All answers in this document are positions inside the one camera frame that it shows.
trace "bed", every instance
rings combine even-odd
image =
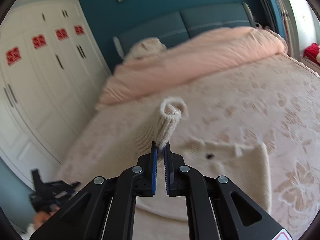
[[[130,154],[134,134],[164,98],[179,97],[188,106],[189,119],[177,125],[172,151],[180,153],[190,138],[248,146],[263,142],[271,216],[299,239],[320,207],[319,75],[288,57],[279,35],[252,26],[243,4],[208,5],[173,12],[118,35],[123,56],[146,37],[158,37],[171,49],[116,68],[101,93],[99,112],[57,177],[86,184],[135,165],[137,156]],[[210,168],[214,159],[185,156],[185,161],[207,172],[203,166]],[[236,172],[224,175],[237,180]],[[161,185],[157,190],[165,191]],[[134,239],[188,238],[183,199],[170,200],[179,207],[176,214],[164,198],[159,193],[153,203],[137,201]]]

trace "metal screw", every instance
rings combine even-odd
[[[226,184],[228,182],[228,178],[226,176],[220,176],[218,181],[222,184]]]
[[[96,177],[93,181],[95,184],[102,184],[104,182],[104,178],[103,177]]]
[[[186,165],[182,165],[182,166],[180,166],[179,170],[182,172],[188,172],[188,171],[190,171],[190,168]]]
[[[142,171],[142,168],[141,168],[140,166],[134,166],[134,167],[132,168],[132,171],[133,171],[134,173],[140,173],[140,172]]]

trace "blue upholstered headboard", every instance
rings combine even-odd
[[[254,26],[252,13],[246,3],[223,3],[193,7],[153,19],[114,37],[121,57],[136,42],[157,37],[168,48],[215,28]]]

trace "wardrobe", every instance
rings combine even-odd
[[[77,0],[11,10],[0,26],[0,157],[28,186],[53,176],[111,74]]]

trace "white label with red border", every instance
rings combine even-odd
[[[274,238],[271,240],[292,240],[291,236],[285,229],[282,229]]]

